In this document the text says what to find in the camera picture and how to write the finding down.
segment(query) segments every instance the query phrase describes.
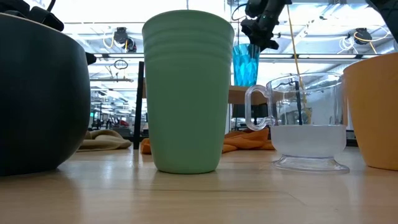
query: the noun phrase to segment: blue glass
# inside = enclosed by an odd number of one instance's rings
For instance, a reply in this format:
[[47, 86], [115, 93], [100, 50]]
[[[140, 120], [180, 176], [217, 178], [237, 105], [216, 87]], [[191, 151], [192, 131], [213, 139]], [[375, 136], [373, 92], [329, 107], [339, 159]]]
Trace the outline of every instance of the blue glass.
[[253, 86], [257, 83], [260, 48], [252, 44], [239, 44], [233, 48], [234, 85]]

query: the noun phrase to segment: ceiling pipe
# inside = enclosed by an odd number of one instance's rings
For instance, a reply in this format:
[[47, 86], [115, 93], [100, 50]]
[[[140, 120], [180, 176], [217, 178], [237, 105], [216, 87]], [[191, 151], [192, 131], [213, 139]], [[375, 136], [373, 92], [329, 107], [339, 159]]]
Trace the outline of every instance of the ceiling pipe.
[[90, 82], [134, 82], [131, 78], [91, 78]]

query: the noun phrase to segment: glass base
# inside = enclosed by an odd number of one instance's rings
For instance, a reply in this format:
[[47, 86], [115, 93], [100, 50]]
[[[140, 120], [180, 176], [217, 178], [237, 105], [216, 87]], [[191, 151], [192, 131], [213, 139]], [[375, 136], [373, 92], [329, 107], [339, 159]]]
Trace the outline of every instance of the glass base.
[[349, 168], [336, 162], [333, 157], [319, 158], [282, 155], [278, 161], [272, 162], [272, 165], [280, 169], [304, 172], [349, 173]]

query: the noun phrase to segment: orange cloth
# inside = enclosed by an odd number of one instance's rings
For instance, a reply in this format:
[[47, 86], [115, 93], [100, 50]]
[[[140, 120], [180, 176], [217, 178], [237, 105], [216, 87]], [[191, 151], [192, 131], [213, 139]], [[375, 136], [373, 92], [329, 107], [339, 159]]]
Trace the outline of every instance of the orange cloth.
[[[275, 150], [268, 140], [268, 128], [261, 131], [232, 131], [225, 135], [223, 153], [240, 149]], [[141, 142], [141, 153], [150, 154], [150, 141], [148, 138]]]

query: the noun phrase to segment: cup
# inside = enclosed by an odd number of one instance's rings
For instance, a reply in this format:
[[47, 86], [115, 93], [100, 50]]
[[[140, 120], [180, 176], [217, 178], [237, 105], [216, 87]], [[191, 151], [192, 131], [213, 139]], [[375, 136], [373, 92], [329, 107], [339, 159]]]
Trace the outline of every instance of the cup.
[[349, 111], [365, 163], [398, 170], [398, 53], [377, 56], [344, 70]]
[[[259, 125], [251, 121], [254, 91], [268, 100], [270, 116]], [[308, 73], [277, 78], [266, 87], [254, 85], [246, 91], [245, 107], [250, 129], [271, 127], [272, 145], [282, 154], [274, 166], [312, 172], [349, 171], [333, 158], [346, 146], [341, 75]]]
[[225, 131], [234, 30], [193, 10], [170, 11], [142, 28], [150, 143], [158, 170], [216, 169]]
[[239, 44], [233, 49], [234, 85], [253, 86], [257, 83], [260, 48], [253, 44]]

